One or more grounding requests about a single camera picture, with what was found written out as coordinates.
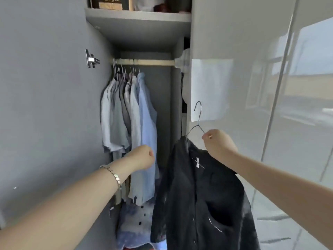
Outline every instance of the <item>wardrobe shelf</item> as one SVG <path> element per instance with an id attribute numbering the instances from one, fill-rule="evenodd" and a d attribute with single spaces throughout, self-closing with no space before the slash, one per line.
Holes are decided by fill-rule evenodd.
<path id="1" fill-rule="evenodd" d="M 191 15 L 85 9 L 86 19 L 119 50 L 170 52 L 190 37 Z"/>

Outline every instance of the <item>wardrobe back panel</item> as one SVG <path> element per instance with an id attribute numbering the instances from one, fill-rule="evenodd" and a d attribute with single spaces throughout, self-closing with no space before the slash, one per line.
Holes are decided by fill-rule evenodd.
<path id="1" fill-rule="evenodd" d="M 123 59 L 170 60 L 170 53 L 157 52 L 121 52 Z M 170 88 L 171 67 L 136 66 L 136 70 L 145 73 L 145 83 L 149 89 L 152 105 L 157 111 L 157 163 L 164 167 L 170 153 Z"/>

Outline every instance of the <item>closet rod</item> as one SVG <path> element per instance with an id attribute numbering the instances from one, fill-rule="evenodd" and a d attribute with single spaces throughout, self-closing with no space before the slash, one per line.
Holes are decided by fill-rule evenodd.
<path id="1" fill-rule="evenodd" d="M 174 67 L 174 60 L 134 60 L 134 59 L 117 59 L 118 65 L 140 65 L 140 66 L 172 66 Z"/>

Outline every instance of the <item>hand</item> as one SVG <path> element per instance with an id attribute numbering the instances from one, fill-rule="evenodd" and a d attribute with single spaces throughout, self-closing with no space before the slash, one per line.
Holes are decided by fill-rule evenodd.
<path id="1" fill-rule="evenodd" d="M 221 163 L 223 163 L 221 154 L 228 151 L 238 151 L 231 137 L 224 131 L 210 130 L 202 136 L 202 139 L 210 156 Z"/>
<path id="2" fill-rule="evenodd" d="M 154 152 L 147 145 L 136 147 L 126 157 L 133 161 L 135 171 L 147 169 L 155 162 Z"/>

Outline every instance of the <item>person's left hand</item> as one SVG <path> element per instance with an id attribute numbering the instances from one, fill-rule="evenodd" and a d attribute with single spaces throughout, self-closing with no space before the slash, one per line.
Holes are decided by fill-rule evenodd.
<path id="1" fill-rule="evenodd" d="M 135 170 L 147 169 L 155 162 L 154 152 L 147 145 L 136 147 L 126 157 L 133 161 Z"/>

